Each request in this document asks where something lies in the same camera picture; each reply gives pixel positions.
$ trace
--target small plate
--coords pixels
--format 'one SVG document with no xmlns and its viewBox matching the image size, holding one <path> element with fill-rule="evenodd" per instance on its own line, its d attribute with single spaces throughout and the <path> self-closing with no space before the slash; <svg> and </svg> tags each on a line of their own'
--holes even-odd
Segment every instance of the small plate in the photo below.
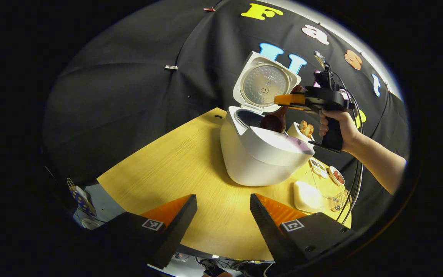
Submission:
<svg viewBox="0 0 443 277">
<path fill-rule="evenodd" d="M 343 178 L 343 183 L 339 182 L 338 179 L 336 178 L 336 176 L 334 176 L 334 172 L 338 173 L 338 176 L 341 176 L 341 178 Z M 329 167 L 329 175 L 331 176 L 331 179 L 333 179 L 333 181 L 338 185 L 338 186 L 344 186 L 345 185 L 345 178 L 343 177 L 343 175 L 341 175 L 341 173 L 333 166 Z"/>
</svg>

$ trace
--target white rice cooker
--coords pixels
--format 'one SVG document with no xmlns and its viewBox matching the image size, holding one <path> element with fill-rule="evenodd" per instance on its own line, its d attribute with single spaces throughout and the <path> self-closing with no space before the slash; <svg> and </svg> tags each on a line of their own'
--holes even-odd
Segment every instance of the white rice cooker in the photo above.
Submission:
<svg viewBox="0 0 443 277">
<path fill-rule="evenodd" d="M 280 108 L 276 95 L 289 94 L 300 76 L 281 63 L 252 52 L 233 88 L 240 107 L 230 106 L 220 130 L 228 175 L 244 186 L 285 181 L 314 155 L 313 145 L 286 133 L 260 128 L 263 112 Z"/>
</svg>

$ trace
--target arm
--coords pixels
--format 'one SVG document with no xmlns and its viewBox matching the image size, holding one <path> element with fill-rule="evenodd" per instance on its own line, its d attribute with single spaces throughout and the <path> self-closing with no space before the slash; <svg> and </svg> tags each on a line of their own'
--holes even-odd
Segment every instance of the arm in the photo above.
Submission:
<svg viewBox="0 0 443 277">
<path fill-rule="evenodd" d="M 320 116 L 319 135 L 323 137 L 329 130 L 325 117 L 339 121 L 343 136 L 343 151 L 361 161 L 377 181 L 393 194 L 401 183 L 406 160 L 360 133 L 348 112 L 322 110 Z"/>
</svg>

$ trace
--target hand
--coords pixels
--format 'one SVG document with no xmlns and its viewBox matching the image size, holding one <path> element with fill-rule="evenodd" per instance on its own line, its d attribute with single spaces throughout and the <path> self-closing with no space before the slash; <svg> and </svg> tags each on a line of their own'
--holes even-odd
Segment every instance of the hand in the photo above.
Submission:
<svg viewBox="0 0 443 277">
<path fill-rule="evenodd" d="M 325 136 L 327 131 L 329 131 L 326 117 L 330 117 L 336 119 L 340 123 L 341 136 L 343 137 L 343 151 L 351 153 L 360 144 L 362 134 L 358 131 L 355 122 L 348 112 L 340 112 L 337 110 L 327 111 L 322 109 L 319 111 L 319 115 L 319 135 L 321 137 Z"/>
</svg>

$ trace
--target yellow tabletop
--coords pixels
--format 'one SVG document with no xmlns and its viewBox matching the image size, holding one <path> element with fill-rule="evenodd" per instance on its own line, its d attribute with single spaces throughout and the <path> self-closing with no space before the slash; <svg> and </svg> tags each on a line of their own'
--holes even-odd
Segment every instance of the yellow tabletop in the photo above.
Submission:
<svg viewBox="0 0 443 277">
<path fill-rule="evenodd" d="M 121 161 L 97 180 L 121 207 L 134 214 L 195 194 L 198 209 L 181 244 L 232 259 L 272 260 L 249 209 L 251 193 L 295 207 L 295 181 L 316 184 L 325 196 L 337 195 L 345 188 L 334 184 L 329 177 L 323 179 L 313 173 L 309 163 L 280 184 L 248 187 L 235 183 L 228 176 L 220 146 L 220 128 L 225 115 L 224 110 L 215 108 L 183 124 Z M 340 221 L 349 206 L 345 207 Z M 325 214 L 335 219 L 339 212 L 329 209 Z M 351 215 L 345 222 L 348 228 L 350 225 Z"/>
</svg>

